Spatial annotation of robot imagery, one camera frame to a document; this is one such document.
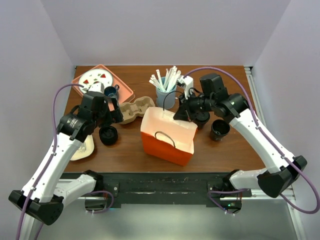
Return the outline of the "black lid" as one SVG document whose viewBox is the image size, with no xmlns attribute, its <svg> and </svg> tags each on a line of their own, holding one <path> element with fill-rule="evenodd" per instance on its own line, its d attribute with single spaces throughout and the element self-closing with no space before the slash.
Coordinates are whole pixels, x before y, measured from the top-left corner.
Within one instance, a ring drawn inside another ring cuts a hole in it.
<svg viewBox="0 0 320 240">
<path fill-rule="evenodd" d="M 196 124 L 206 124 L 210 120 L 210 114 L 208 112 L 199 112 L 195 119 L 194 122 Z"/>
</svg>

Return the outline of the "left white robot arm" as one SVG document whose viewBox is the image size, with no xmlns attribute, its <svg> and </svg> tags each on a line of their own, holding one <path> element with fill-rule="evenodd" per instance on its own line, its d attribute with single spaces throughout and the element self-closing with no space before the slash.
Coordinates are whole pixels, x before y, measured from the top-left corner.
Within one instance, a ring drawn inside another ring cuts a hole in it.
<svg viewBox="0 0 320 240">
<path fill-rule="evenodd" d="M 57 183 L 68 162 L 95 128 L 105 130 L 123 121 L 117 97 L 89 91 L 81 104 L 63 116 L 51 148 L 35 174 L 21 190 L 13 190 L 8 200 L 21 211 L 45 225 L 52 225 L 64 207 L 77 198 L 91 194 L 99 196 L 104 190 L 103 176 L 87 170 L 69 184 L 66 190 Z"/>
</svg>

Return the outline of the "dark blue mug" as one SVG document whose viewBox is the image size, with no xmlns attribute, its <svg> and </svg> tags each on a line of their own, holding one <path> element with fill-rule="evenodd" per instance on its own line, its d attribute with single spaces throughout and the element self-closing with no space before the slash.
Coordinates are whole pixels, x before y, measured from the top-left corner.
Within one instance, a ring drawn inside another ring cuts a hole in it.
<svg viewBox="0 0 320 240">
<path fill-rule="evenodd" d="M 115 86 L 108 86 L 104 89 L 104 95 L 109 98 L 119 98 L 120 86 L 116 84 Z"/>
</svg>

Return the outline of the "watermelon pattern plate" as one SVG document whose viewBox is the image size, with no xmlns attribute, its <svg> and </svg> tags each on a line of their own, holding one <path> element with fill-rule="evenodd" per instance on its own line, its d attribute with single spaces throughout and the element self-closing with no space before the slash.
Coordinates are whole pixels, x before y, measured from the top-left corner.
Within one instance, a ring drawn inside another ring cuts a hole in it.
<svg viewBox="0 0 320 240">
<path fill-rule="evenodd" d="M 79 89 L 82 93 L 86 93 L 91 85 L 96 82 L 102 83 L 104 88 L 107 88 L 113 85 L 114 79 L 112 74 L 105 69 L 91 69 L 79 78 L 78 83 L 83 86 Z"/>
</svg>

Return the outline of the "stack of black lids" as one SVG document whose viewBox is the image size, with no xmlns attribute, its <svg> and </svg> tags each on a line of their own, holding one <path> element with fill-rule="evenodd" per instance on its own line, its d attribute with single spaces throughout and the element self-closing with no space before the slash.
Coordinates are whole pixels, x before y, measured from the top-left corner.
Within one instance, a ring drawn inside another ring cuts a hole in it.
<svg viewBox="0 0 320 240">
<path fill-rule="evenodd" d="M 118 131 L 113 126 L 104 126 L 99 129 L 100 141 L 106 145 L 114 145 L 118 140 Z"/>
</svg>

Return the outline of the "cream panda plate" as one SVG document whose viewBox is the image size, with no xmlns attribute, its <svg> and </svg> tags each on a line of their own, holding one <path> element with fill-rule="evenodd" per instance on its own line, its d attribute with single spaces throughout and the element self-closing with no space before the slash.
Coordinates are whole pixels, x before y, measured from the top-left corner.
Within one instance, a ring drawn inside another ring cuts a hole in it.
<svg viewBox="0 0 320 240">
<path fill-rule="evenodd" d="M 78 148 L 78 150 L 71 157 L 71 161 L 78 161 L 84 158 L 89 157 L 95 149 L 94 138 L 92 135 L 88 135 L 82 143 L 82 145 Z"/>
</svg>

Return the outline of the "white wrapped straws bundle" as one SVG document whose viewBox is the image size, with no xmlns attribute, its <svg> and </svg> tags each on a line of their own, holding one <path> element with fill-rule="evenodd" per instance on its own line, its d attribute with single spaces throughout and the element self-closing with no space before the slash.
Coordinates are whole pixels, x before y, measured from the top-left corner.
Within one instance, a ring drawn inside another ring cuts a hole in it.
<svg viewBox="0 0 320 240">
<path fill-rule="evenodd" d="M 156 74 L 152 74 L 149 83 L 155 86 L 158 90 L 169 93 L 175 88 L 177 80 L 181 77 L 181 71 L 176 66 L 166 69 L 164 78 L 162 78 L 160 70 L 155 70 Z"/>
</svg>

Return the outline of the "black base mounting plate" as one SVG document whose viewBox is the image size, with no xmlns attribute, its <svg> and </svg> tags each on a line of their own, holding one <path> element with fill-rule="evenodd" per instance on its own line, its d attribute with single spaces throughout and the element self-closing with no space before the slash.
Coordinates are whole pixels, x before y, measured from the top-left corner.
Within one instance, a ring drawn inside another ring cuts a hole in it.
<svg viewBox="0 0 320 240">
<path fill-rule="evenodd" d="M 86 194 L 85 208 L 101 210 L 112 205 L 205 205 L 214 207 L 213 198 L 226 209 L 240 209 L 241 198 L 250 197 L 250 190 L 236 193 L 227 182 L 228 173 L 214 172 L 103 172 L 103 193 Z"/>
</svg>

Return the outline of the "cardboard cup carrier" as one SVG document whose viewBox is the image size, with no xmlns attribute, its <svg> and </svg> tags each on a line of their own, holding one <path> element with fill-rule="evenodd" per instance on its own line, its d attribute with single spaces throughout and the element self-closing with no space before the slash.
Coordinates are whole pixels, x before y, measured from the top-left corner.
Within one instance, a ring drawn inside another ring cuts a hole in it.
<svg viewBox="0 0 320 240">
<path fill-rule="evenodd" d="M 149 107 L 155 107 L 153 99 L 149 96 L 137 98 L 133 102 L 124 102 L 119 105 L 123 115 L 121 125 L 133 122 L 137 117 L 143 117 Z"/>
</svg>

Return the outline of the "orange paper bag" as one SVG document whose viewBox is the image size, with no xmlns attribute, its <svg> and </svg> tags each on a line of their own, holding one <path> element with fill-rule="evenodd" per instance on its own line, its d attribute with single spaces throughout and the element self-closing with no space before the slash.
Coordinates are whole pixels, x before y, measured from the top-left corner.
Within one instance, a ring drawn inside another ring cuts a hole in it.
<svg viewBox="0 0 320 240">
<path fill-rule="evenodd" d="M 186 166 L 194 155 L 198 126 L 174 120 L 174 113 L 161 107 L 149 107 L 141 121 L 140 134 L 146 154 Z"/>
</svg>

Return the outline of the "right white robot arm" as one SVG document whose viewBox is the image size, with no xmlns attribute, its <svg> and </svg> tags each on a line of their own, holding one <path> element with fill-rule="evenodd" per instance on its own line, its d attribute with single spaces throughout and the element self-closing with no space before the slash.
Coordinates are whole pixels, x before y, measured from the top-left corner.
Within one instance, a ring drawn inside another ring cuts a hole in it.
<svg viewBox="0 0 320 240">
<path fill-rule="evenodd" d="M 176 84 L 184 89 L 184 93 L 178 98 L 179 108 L 174 120 L 192 122 L 199 113 L 214 112 L 244 137 L 265 165 L 263 169 L 236 169 L 229 173 L 222 185 L 227 196 L 233 197 L 241 189 L 260 189 L 276 198 L 298 179 L 298 170 L 306 167 L 307 160 L 301 155 L 294 156 L 283 147 L 250 110 L 248 101 L 241 94 L 228 93 L 220 75 L 202 76 L 202 91 L 198 95 L 192 77 L 181 75 Z"/>
</svg>

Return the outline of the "black coffee cup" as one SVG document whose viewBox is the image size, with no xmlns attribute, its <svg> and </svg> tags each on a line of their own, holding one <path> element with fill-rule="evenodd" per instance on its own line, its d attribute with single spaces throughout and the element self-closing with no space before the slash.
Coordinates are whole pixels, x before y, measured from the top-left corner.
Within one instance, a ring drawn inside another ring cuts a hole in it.
<svg viewBox="0 0 320 240">
<path fill-rule="evenodd" d="M 215 142 L 221 141 L 230 132 L 230 125 L 223 119 L 217 119 L 211 124 L 209 137 Z"/>
<path fill-rule="evenodd" d="M 203 129 L 204 126 L 206 125 L 206 123 L 207 123 L 206 121 L 196 122 L 197 128 L 198 128 L 199 130 Z"/>
</svg>

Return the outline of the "aluminium frame rail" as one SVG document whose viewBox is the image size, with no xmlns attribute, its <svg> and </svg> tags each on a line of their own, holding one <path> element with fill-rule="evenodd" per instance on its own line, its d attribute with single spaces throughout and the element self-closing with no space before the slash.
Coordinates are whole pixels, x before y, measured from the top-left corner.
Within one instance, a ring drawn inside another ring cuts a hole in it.
<svg viewBox="0 0 320 240">
<path fill-rule="evenodd" d="M 264 114 L 263 114 L 263 111 L 262 111 L 262 107 L 261 107 L 261 104 L 260 104 L 260 100 L 259 100 L 259 97 L 258 97 L 258 92 L 256 90 L 256 86 L 255 86 L 255 80 L 254 80 L 254 77 L 253 77 L 253 74 L 252 74 L 252 66 L 245 66 L 244 67 L 244 71 L 245 71 L 245 74 L 246 74 L 246 77 L 247 77 L 247 81 L 248 81 L 248 84 L 249 84 L 249 88 L 250 88 L 250 92 L 251 92 L 251 95 L 252 95 L 252 99 L 253 99 L 253 102 L 254 102 L 254 107 L 255 107 L 255 111 L 257 113 L 257 116 L 258 118 L 261 120 L 261 122 L 266 125 L 266 121 L 265 121 L 265 118 L 264 118 Z M 292 206 L 290 206 L 289 203 L 286 203 L 287 204 L 287 208 L 288 208 L 288 211 L 289 211 L 289 216 L 290 216 L 290 219 L 292 221 L 292 224 L 293 224 L 293 228 L 294 228 L 294 231 L 295 231 L 295 235 L 297 237 L 298 240 L 306 240 L 306 233 L 305 233 L 305 230 L 304 230 L 304 227 L 303 227 L 303 224 L 302 224 L 302 220 L 301 220 L 301 217 L 300 217 L 300 212 L 297 211 L 296 209 L 294 209 Z"/>
</svg>

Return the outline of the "blue straw holder cup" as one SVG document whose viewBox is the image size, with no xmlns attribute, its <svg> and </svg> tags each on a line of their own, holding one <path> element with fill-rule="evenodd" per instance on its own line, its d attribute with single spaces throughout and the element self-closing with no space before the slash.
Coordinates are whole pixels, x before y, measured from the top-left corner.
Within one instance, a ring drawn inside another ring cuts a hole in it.
<svg viewBox="0 0 320 240">
<path fill-rule="evenodd" d="M 169 96 L 169 92 L 162 91 L 158 87 L 155 88 L 156 91 L 156 105 L 160 108 L 164 107 L 166 110 L 169 110 L 175 105 L 175 97 L 176 93 L 171 93 Z"/>
</svg>

